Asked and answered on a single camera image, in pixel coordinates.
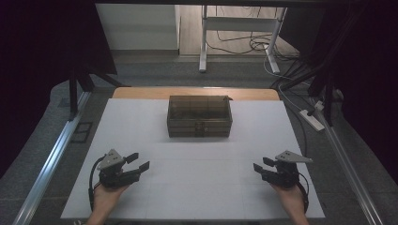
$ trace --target white table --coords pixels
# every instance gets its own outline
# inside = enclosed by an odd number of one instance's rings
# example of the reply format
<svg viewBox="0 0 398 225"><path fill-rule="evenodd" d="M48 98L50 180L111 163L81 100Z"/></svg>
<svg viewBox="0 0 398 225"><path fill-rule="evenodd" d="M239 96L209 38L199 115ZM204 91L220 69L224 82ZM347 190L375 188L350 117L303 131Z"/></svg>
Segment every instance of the white table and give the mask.
<svg viewBox="0 0 398 225"><path fill-rule="evenodd" d="M120 199L110 218L131 220L264 220L287 218L276 192L253 163L284 150L300 154L281 101L231 101L229 138L173 138L167 133L168 100L109 99L84 165L61 218L87 218L88 178L94 162L114 148L122 157L138 152L124 171L150 161ZM310 183L308 218L323 218ZM94 184L98 174L94 175Z"/></svg>

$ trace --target hand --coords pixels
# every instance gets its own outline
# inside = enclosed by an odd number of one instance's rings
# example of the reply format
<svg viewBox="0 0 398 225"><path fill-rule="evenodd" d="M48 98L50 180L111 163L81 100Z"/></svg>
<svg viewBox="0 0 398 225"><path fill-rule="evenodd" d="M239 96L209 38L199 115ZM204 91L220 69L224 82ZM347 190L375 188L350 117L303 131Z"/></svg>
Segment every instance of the hand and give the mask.
<svg viewBox="0 0 398 225"><path fill-rule="evenodd" d="M309 225L304 214L304 201L298 186L285 189L271 185L279 195L284 211L296 225Z"/></svg>
<svg viewBox="0 0 398 225"><path fill-rule="evenodd" d="M99 185L94 189L94 209L87 221L87 225L102 225L114 210L123 191L129 186L106 188Z"/></svg>

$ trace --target black curtain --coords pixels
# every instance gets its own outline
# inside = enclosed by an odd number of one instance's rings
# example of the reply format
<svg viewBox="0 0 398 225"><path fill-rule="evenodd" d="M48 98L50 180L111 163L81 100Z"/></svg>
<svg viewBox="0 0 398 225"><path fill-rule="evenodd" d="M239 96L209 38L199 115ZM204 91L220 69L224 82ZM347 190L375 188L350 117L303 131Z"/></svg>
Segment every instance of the black curtain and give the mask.
<svg viewBox="0 0 398 225"><path fill-rule="evenodd" d="M45 112L52 88L76 68L116 74L93 2L1 1L1 176Z"/></svg>
<svg viewBox="0 0 398 225"><path fill-rule="evenodd" d="M370 1L338 54L333 70L344 94L345 119L398 184L398 8Z"/></svg>

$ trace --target storage box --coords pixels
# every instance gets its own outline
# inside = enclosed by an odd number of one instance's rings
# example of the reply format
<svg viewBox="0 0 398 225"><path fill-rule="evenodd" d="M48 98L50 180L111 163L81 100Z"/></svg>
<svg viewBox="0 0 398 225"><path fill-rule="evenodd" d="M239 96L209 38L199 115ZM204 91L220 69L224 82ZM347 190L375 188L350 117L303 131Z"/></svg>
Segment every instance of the storage box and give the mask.
<svg viewBox="0 0 398 225"><path fill-rule="evenodd" d="M228 96L170 96L169 137L229 137L232 126Z"/></svg>

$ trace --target power strip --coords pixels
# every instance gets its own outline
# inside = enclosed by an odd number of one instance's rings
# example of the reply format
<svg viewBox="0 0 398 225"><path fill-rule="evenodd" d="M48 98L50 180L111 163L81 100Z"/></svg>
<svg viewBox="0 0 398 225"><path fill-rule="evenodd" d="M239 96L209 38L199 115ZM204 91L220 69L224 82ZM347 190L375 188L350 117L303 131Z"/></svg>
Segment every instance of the power strip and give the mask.
<svg viewBox="0 0 398 225"><path fill-rule="evenodd" d="M323 105L323 102L321 100L318 100L318 102L316 102L314 107L319 111L322 111L325 108L325 106Z"/></svg>
<svg viewBox="0 0 398 225"><path fill-rule="evenodd" d="M307 115L308 111L303 110L299 114L316 130L320 131L325 127L311 115Z"/></svg>

